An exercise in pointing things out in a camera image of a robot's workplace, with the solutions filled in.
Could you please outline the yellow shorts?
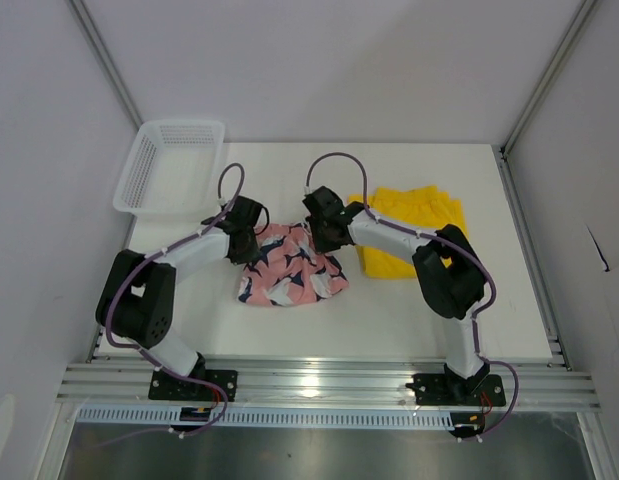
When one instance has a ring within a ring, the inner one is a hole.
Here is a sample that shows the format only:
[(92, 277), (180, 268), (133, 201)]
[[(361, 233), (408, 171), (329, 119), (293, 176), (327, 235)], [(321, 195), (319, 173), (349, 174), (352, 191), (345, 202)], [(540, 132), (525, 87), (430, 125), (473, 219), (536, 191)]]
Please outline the yellow shorts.
[[(409, 191), (378, 187), (367, 196), (368, 206), (401, 222), (426, 228), (457, 226), (469, 237), (462, 203), (435, 185)], [(370, 247), (357, 247), (363, 273), (372, 279), (402, 280), (416, 277), (411, 263)]]

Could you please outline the pink patterned shorts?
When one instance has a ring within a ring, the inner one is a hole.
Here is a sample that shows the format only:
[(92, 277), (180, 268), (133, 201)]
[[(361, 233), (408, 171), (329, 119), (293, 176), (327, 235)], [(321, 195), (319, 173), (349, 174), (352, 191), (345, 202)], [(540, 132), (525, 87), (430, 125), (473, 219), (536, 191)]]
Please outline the pink patterned shorts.
[(349, 287), (338, 259), (315, 250), (306, 223), (272, 223), (257, 240), (260, 255), (244, 266), (237, 291), (239, 302), (295, 307), (330, 299)]

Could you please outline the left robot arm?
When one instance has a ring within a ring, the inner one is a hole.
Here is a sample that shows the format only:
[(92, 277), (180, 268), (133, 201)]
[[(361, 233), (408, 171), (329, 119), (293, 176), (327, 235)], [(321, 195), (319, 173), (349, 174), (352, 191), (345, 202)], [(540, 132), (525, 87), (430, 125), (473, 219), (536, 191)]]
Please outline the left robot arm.
[(120, 251), (95, 312), (109, 344), (141, 354), (171, 378), (171, 388), (183, 399), (196, 399), (205, 388), (224, 395), (207, 379), (203, 355), (172, 330), (176, 286), (209, 264), (257, 259), (256, 226), (267, 214), (261, 203), (238, 196), (167, 247), (153, 253)]

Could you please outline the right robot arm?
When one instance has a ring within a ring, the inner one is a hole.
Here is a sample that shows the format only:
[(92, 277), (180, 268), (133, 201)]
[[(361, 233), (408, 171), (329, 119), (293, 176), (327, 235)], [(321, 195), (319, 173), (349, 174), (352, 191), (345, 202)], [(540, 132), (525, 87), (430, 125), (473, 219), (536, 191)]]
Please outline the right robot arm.
[(446, 394), (461, 404), (478, 396), (490, 369), (480, 355), (476, 316), (490, 277), (463, 232), (452, 224), (432, 230), (391, 220), (361, 202), (344, 204), (327, 187), (306, 188), (303, 204), (317, 252), (369, 247), (413, 264), (425, 303), (443, 322)]

